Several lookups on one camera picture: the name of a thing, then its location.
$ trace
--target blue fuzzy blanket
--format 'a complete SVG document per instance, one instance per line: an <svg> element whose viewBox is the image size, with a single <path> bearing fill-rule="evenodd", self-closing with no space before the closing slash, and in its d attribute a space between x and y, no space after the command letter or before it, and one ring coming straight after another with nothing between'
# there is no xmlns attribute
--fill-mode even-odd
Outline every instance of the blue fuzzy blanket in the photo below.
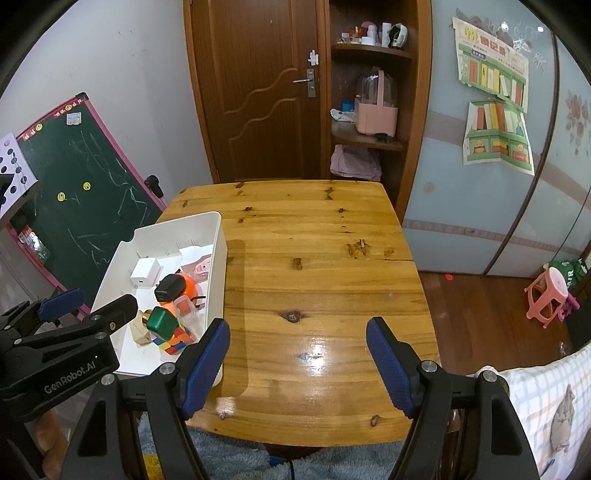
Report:
<svg viewBox="0 0 591 480"><path fill-rule="evenodd" d="M155 454L147 415L139 423L144 454ZM193 444L212 480L291 480L288 463L271 466L262 443L223 437L189 428ZM294 460L296 480L384 480L400 454L402 442L323 448Z"/></svg>

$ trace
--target corner shelf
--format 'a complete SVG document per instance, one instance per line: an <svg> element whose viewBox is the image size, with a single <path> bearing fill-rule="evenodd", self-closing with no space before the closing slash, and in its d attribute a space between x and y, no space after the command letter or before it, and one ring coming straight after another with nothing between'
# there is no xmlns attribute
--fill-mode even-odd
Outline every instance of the corner shelf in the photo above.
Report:
<svg viewBox="0 0 591 480"><path fill-rule="evenodd" d="M362 45L361 43L336 43L331 46L330 48L331 53L334 55L336 54L346 54L348 51L356 51L356 52L368 52L370 54L379 54L379 55L392 55L395 57L402 57L404 59L412 58L411 54L404 51L398 50L397 48L386 48L381 46L374 46L374 45Z"/></svg>
<svg viewBox="0 0 591 480"><path fill-rule="evenodd" d="M397 140L384 143L378 142L371 135L360 134L355 128L355 124L351 122L337 122L337 120L332 119L331 131L336 143L390 150L393 152L402 152L404 150L404 146Z"/></svg>

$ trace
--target poster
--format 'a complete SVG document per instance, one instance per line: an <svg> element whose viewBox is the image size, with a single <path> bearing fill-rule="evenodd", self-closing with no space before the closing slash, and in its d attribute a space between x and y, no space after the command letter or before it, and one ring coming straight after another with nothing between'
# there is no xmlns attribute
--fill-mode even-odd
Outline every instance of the poster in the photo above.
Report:
<svg viewBox="0 0 591 480"><path fill-rule="evenodd" d="M463 143L464 165L504 161L534 174L523 112L506 102L471 102Z"/></svg>
<svg viewBox="0 0 591 480"><path fill-rule="evenodd" d="M494 35L459 18L453 18L453 28L459 80L527 113L528 59Z"/></svg>

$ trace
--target door handle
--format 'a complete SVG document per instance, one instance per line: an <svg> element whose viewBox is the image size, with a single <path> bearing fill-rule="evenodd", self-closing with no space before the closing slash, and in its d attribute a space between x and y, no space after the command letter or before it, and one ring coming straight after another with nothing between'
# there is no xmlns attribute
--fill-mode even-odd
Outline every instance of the door handle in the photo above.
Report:
<svg viewBox="0 0 591 480"><path fill-rule="evenodd" d="M306 70L306 78L302 80L293 80L292 83L307 83L308 84L308 97L316 97L316 83L314 81L314 69Z"/></svg>

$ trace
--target white wall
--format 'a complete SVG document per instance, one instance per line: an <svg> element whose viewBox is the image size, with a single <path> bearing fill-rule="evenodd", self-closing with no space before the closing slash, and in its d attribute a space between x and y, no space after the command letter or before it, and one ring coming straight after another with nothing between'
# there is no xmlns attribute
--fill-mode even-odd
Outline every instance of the white wall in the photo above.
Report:
<svg viewBox="0 0 591 480"><path fill-rule="evenodd" d="M140 175L160 179L168 200L185 187L212 182L189 77L182 0L79 0L39 39L2 95L0 136L19 134L80 92ZM12 239L2 233L4 252ZM35 296L45 294L37 279L17 268L21 260L13 255L12 269L26 276L21 279Z"/></svg>

